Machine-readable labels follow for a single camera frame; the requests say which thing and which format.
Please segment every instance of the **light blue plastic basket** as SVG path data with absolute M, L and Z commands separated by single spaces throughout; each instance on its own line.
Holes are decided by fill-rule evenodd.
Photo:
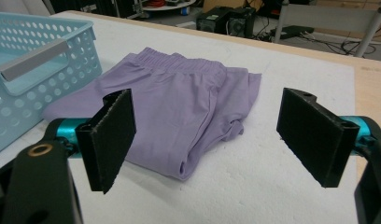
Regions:
M 0 13 L 0 150 L 102 73 L 92 22 Z

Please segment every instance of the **floor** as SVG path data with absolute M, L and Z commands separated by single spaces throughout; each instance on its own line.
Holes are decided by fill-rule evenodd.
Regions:
M 149 14 L 148 18 L 138 18 L 137 20 L 196 30 L 196 19 L 200 14 L 202 14 L 202 9 L 200 7 L 191 7 L 190 14 L 188 16 L 181 16 L 179 9 L 173 9 L 153 12 Z M 275 29 L 276 25 L 277 20 L 257 17 L 254 23 L 253 33 L 254 35 L 257 35 L 263 32 L 270 32 L 270 30 Z M 305 38 L 293 37 L 286 40 L 281 40 L 280 44 L 304 49 L 314 49 L 344 54 L 344 52 L 340 50 L 341 44 L 344 41 L 357 40 L 346 38 L 345 36 L 326 35 L 316 32 L 312 33 L 311 35 L 306 35 L 305 37 L 308 40 Z M 327 45 L 317 41 L 312 41 L 312 39 L 316 39 L 322 42 L 330 42 L 330 44 Z M 346 46 L 346 49 L 352 49 L 353 46 L 349 44 Z M 373 42 L 366 50 L 364 58 L 381 61 L 381 43 Z

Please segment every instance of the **black equipment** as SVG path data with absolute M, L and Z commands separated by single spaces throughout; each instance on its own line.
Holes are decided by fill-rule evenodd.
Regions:
M 0 223 L 82 223 L 67 158 L 80 155 L 93 191 L 112 187 L 135 135 L 132 93 L 104 97 L 91 119 L 56 119 L 0 169 Z
M 252 38 L 256 11 L 253 7 L 236 8 L 229 14 L 227 32 L 245 38 Z
M 353 150 L 367 167 L 356 192 L 359 223 L 381 224 L 381 129 L 366 117 L 337 117 L 304 91 L 284 89 L 277 131 L 324 188 L 336 188 Z
M 232 7 L 214 7 L 203 13 L 196 20 L 197 30 L 226 35 L 226 22 L 232 9 Z

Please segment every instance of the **purple cloth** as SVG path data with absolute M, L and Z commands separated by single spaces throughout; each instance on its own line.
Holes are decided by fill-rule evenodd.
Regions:
M 43 117 L 92 117 L 105 95 L 131 88 L 137 134 L 126 160 L 185 180 L 215 143 L 242 133 L 260 82 L 244 68 L 144 49 L 50 104 Z

